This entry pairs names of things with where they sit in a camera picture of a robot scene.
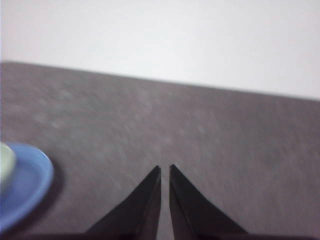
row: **blue plate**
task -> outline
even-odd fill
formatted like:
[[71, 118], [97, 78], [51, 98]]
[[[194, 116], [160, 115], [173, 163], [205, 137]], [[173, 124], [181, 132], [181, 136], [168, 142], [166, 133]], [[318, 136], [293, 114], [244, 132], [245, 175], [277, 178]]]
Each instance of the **blue plate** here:
[[16, 155], [10, 185], [0, 197], [0, 233], [25, 217], [45, 196], [53, 179], [50, 159], [38, 148], [7, 144]]

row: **white cup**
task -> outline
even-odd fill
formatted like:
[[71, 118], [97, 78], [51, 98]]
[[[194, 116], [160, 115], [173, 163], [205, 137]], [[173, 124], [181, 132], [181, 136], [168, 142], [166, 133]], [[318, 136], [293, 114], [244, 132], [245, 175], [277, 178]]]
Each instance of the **white cup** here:
[[0, 192], [3, 193], [11, 182], [17, 159], [14, 151], [0, 142]]

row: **gray carpet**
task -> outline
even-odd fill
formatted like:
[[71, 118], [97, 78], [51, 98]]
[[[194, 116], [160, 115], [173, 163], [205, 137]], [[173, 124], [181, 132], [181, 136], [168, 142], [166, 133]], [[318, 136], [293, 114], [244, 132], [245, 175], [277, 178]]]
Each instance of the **gray carpet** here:
[[3, 63], [1, 140], [55, 167], [16, 234], [83, 232], [160, 165], [158, 239], [173, 240], [174, 163], [247, 231], [320, 237], [319, 101]]

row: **black pointed object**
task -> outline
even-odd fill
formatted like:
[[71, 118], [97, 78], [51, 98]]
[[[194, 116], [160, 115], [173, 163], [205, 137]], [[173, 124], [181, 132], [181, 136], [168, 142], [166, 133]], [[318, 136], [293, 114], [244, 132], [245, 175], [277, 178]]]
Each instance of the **black pointed object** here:
[[170, 167], [170, 212], [175, 240], [315, 240], [247, 233], [210, 203], [175, 165]]
[[155, 240], [161, 208], [161, 170], [156, 166], [133, 192], [87, 233]]

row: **wall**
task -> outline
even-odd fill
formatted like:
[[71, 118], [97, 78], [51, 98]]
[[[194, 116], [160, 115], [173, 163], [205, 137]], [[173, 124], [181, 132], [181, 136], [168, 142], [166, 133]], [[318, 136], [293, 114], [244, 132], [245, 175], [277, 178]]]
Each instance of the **wall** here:
[[2, 0], [1, 58], [320, 99], [320, 1]]

